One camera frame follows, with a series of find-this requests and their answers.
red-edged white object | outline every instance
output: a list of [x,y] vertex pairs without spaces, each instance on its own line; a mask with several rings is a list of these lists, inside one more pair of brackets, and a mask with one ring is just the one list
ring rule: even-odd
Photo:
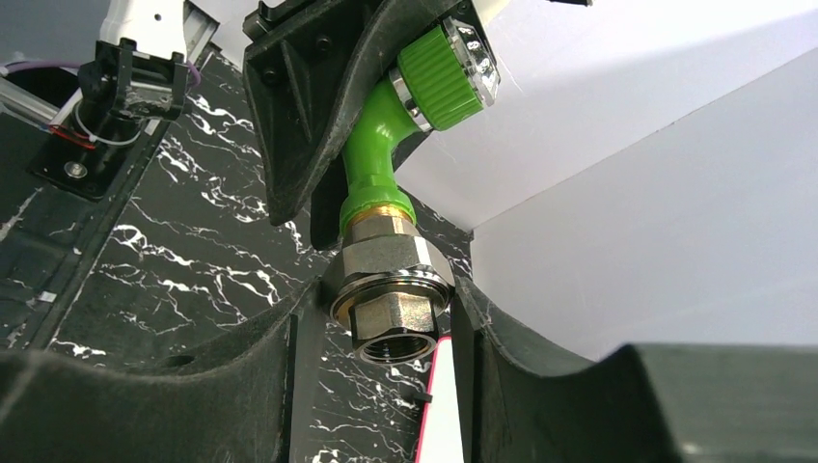
[[432,360],[429,378],[432,401],[423,410],[421,440],[416,463],[461,463],[460,415],[454,385],[454,357],[451,337],[441,338]]

white cable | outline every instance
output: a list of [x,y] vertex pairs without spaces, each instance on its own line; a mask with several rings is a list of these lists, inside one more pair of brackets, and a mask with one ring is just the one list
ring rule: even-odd
[[80,102],[74,104],[74,120],[77,122],[77,125],[79,125],[79,128],[81,128],[82,131],[85,132],[86,135],[88,135],[89,142],[91,143],[100,142],[104,143],[105,145],[110,145],[112,147],[127,147],[128,145],[134,144],[139,139],[139,136],[142,135],[142,129],[140,128],[139,130],[136,131],[136,135],[134,135],[133,138],[125,142],[115,142],[113,140],[97,137],[91,132],[91,130],[88,129],[88,127],[85,126],[85,124],[82,123],[82,120],[79,119],[79,103]]

wire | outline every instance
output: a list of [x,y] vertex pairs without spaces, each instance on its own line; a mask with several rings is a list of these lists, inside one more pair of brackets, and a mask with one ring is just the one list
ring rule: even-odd
[[20,72],[22,70],[28,69],[44,69],[44,68],[67,68],[67,69],[79,69],[81,65],[79,63],[74,63],[71,61],[56,61],[56,60],[43,60],[43,61],[21,61],[18,63],[10,63],[0,67],[0,76],[6,77],[9,74],[14,74],[15,72]]
[[140,128],[139,130],[136,131],[136,135],[134,135],[133,138],[125,142],[115,142],[113,140],[99,138],[96,135],[94,135],[94,133],[92,133],[91,130],[89,130],[88,127],[85,126],[85,124],[82,123],[81,119],[79,119],[79,103],[74,104],[73,113],[74,120],[77,122],[77,125],[79,125],[79,128],[81,128],[83,132],[88,134],[88,141],[91,143],[100,142],[112,147],[127,147],[128,145],[132,145],[133,143],[135,143],[139,139],[139,136],[142,135],[142,129]]
[[199,87],[199,84],[202,83],[202,73],[199,72],[199,70],[193,63],[188,61],[185,64],[187,65],[187,68],[190,70],[191,77],[193,77],[193,82],[190,84],[190,88],[192,89],[194,87]]

metal pipe connector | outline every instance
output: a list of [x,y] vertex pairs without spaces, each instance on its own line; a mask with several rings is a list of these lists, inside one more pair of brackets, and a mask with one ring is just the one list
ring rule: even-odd
[[454,277],[446,257],[399,215],[353,221],[323,277],[329,314],[371,364],[412,362],[432,352],[437,317]]

threaded hole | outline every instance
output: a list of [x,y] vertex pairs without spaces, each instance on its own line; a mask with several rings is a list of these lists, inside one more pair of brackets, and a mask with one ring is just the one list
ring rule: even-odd
[[399,336],[376,340],[364,347],[364,358],[377,364],[395,364],[414,360],[425,354],[431,343],[418,336]]

